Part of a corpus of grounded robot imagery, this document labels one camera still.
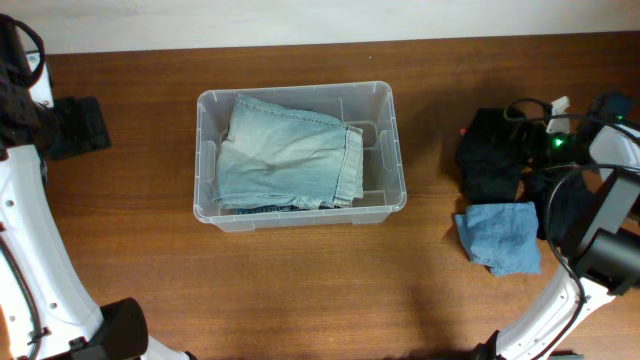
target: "wooden table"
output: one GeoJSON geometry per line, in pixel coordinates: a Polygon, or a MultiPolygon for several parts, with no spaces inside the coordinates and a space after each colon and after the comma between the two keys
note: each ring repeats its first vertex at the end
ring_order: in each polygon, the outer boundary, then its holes
{"type": "MultiPolygon", "coordinates": [[[[492,276],[459,245],[453,161],[478,107],[617,89],[640,98],[640,33],[51,56],[55,95],[97,96],[113,147],[49,163],[49,204],[97,303],[136,298],[153,336],[199,359],[374,359],[470,349],[516,320],[540,276],[492,276]],[[226,234],[192,213],[196,100],[208,89],[384,80],[409,201],[380,225],[226,234]]],[[[640,294],[561,345],[637,358],[640,294]]]]}

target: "folded denim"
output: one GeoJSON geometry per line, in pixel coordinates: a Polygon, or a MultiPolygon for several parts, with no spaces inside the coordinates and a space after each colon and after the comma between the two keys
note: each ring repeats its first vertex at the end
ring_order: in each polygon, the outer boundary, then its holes
{"type": "Polygon", "coordinates": [[[238,94],[216,166],[223,209],[350,207],[362,197],[362,130],[238,94]]]}

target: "clear plastic container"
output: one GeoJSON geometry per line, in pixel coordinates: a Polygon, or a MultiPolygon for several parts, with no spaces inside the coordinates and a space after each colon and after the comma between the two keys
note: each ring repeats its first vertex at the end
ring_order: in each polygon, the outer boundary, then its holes
{"type": "Polygon", "coordinates": [[[318,224],[380,223],[407,202],[391,87],[380,81],[244,90],[210,90],[198,99],[196,179],[193,213],[198,220],[223,231],[318,224]],[[214,198],[216,161],[225,140],[236,94],[311,110],[342,119],[363,130],[364,197],[353,207],[329,210],[269,212],[235,215],[220,209],[214,198]]]}

